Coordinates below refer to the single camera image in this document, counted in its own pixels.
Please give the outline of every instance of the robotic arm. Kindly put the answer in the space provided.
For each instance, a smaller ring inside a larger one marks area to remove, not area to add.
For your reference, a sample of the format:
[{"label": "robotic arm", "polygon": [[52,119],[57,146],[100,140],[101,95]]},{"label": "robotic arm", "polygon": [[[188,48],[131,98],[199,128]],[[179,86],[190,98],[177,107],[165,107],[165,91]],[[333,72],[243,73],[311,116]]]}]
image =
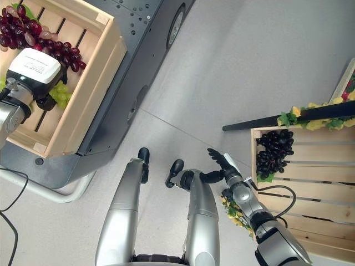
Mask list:
[{"label": "robotic arm", "polygon": [[255,256],[261,266],[307,266],[311,260],[296,238],[258,201],[250,184],[242,177],[229,154],[208,149],[209,155],[221,166],[233,193],[234,201],[256,235]]}]

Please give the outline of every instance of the gray floor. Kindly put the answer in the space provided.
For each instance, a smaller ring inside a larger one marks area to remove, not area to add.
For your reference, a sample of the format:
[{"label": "gray floor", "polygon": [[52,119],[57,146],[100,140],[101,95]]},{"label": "gray floor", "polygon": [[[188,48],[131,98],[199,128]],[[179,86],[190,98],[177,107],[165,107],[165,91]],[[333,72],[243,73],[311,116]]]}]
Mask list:
[{"label": "gray floor", "polygon": [[[225,133],[222,125],[328,101],[355,57],[354,10],[353,0],[197,0],[118,153],[84,196],[54,204],[25,192],[8,211],[20,237],[14,265],[93,265],[120,176],[142,146],[151,151],[150,180],[141,189],[136,252],[181,255],[189,195],[165,187],[171,163],[215,170],[206,153],[214,147],[249,175],[249,132]],[[223,188],[212,186],[216,198]],[[1,206],[18,190],[0,180]],[[221,265],[258,265],[255,243],[217,205]],[[2,220],[0,227],[0,265],[7,265],[13,235]]]}]

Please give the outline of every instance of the yellow flower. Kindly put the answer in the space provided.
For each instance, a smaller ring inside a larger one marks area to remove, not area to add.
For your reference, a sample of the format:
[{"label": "yellow flower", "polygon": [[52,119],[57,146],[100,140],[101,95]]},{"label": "yellow flower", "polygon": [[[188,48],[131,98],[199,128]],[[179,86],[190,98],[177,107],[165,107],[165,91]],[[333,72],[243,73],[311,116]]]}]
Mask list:
[{"label": "yellow flower", "polygon": [[343,125],[346,127],[355,126],[355,118],[345,121]]},{"label": "yellow flower", "polygon": [[323,121],[324,120],[322,120],[322,119],[312,120],[307,124],[306,129],[313,131],[313,130],[325,127],[325,124],[323,124]]},{"label": "yellow flower", "polygon": [[233,221],[234,224],[236,224],[238,226],[243,226],[243,224],[236,218],[234,218],[232,221]]},{"label": "yellow flower", "polygon": [[277,118],[277,125],[278,125],[278,126],[282,126],[282,125],[283,125],[283,123],[282,123],[280,117]]},{"label": "yellow flower", "polygon": [[292,107],[291,112],[292,112],[294,115],[296,115],[296,117],[301,116],[301,110],[300,110],[298,107],[296,107],[296,106],[293,106],[293,107]]},{"label": "yellow flower", "polygon": [[309,103],[308,108],[312,108],[312,107],[321,107],[321,106],[315,103]]},{"label": "yellow flower", "polygon": [[355,100],[355,90],[352,93],[349,93],[348,100],[354,101]]},{"label": "yellow flower", "polygon": [[343,98],[338,97],[332,100],[332,104],[341,104],[344,101]]}]

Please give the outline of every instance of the wooden slat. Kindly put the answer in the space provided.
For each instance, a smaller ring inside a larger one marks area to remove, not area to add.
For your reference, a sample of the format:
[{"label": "wooden slat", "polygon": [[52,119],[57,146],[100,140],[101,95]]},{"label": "wooden slat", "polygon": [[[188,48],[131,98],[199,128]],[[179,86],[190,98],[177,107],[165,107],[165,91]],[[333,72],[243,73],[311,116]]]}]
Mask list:
[{"label": "wooden slat", "polygon": [[98,110],[102,99],[105,96],[106,90],[111,84],[111,81],[116,73],[118,64],[121,62],[126,53],[126,46],[122,38],[119,39],[115,48],[112,50],[111,56],[106,63],[106,66],[103,68],[101,76],[98,79],[98,82],[92,91],[88,104],[81,113],[81,116],[78,117],[78,122],[72,131],[72,134],[68,140],[67,146],[64,150],[65,153],[77,152],[78,148],[84,138],[86,132],[89,129],[89,124],[86,121],[92,121],[96,111]]},{"label": "wooden slat", "polygon": [[309,241],[298,240],[309,253],[343,262],[355,262],[355,252],[335,247],[328,247]]},{"label": "wooden slat", "polygon": [[355,145],[293,145],[289,161],[355,162]]},{"label": "wooden slat", "polygon": [[64,111],[62,119],[49,142],[48,148],[45,151],[45,156],[59,156],[60,154],[63,154],[63,151],[67,146],[67,141],[77,124],[74,117],[77,114],[80,114],[87,105],[92,90],[101,75],[101,71],[109,59],[110,53],[101,53],[100,51],[111,52],[119,39],[117,34],[118,32],[115,22],[113,20],[109,21],[85,71],[82,73],[82,77]]},{"label": "wooden slat", "polygon": [[[291,203],[290,198],[282,198],[262,194],[258,195],[258,199],[264,203],[267,208],[275,212],[283,211]],[[355,223],[355,207],[353,206],[297,199],[295,205],[289,212],[294,214],[330,219],[337,222]]]},{"label": "wooden slat", "polygon": [[91,4],[79,0],[33,0],[42,7],[55,12],[63,18],[70,19],[82,28],[90,29],[99,35],[105,29],[109,14],[97,9]]},{"label": "wooden slat", "polygon": [[355,249],[355,241],[341,239],[336,237],[324,236],[321,234],[315,234],[310,232],[305,232],[302,230],[296,229],[288,229],[297,239],[301,239],[303,241],[309,241],[313,243],[319,243],[321,245],[326,245],[328,247],[336,247],[340,249],[354,251]]},{"label": "wooden slat", "polygon": [[292,229],[355,241],[355,226],[351,224],[334,223],[290,214],[284,214],[282,218]]},{"label": "wooden slat", "polygon": [[285,172],[275,177],[351,183],[355,182],[355,166],[288,163]]},{"label": "wooden slat", "polygon": [[[286,180],[273,180],[271,185],[287,186],[293,189],[297,197],[316,198],[318,200],[328,200],[336,202],[355,202],[354,186]],[[270,186],[269,183],[258,184],[259,188],[265,188],[268,186]],[[273,188],[264,192],[279,195],[290,195],[290,193],[283,188]]]},{"label": "wooden slat", "polygon": [[[83,33],[83,28],[75,25],[71,21],[66,20],[58,34],[59,39],[62,42],[70,42],[72,45],[76,45]],[[78,83],[79,77],[77,73],[73,72],[71,68],[68,68],[68,90],[73,91]],[[51,137],[59,124],[60,119],[64,110],[59,108],[57,105],[49,112],[46,113],[42,124],[39,127],[38,132],[45,136]]]},{"label": "wooden slat", "polygon": [[344,127],[342,130],[329,130],[322,128],[314,131],[294,129],[293,138],[298,142],[321,141],[355,141],[355,127]]}]

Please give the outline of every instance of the green grapes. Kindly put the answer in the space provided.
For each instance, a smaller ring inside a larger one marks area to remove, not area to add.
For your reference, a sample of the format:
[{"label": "green grapes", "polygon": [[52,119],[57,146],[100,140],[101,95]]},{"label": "green grapes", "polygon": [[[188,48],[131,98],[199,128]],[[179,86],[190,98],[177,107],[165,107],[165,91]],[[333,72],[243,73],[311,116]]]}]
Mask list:
[{"label": "green grapes", "polygon": [[68,101],[72,97],[71,93],[67,93],[68,87],[62,81],[58,82],[56,86],[49,92],[49,95],[57,102],[59,108],[65,109]]}]

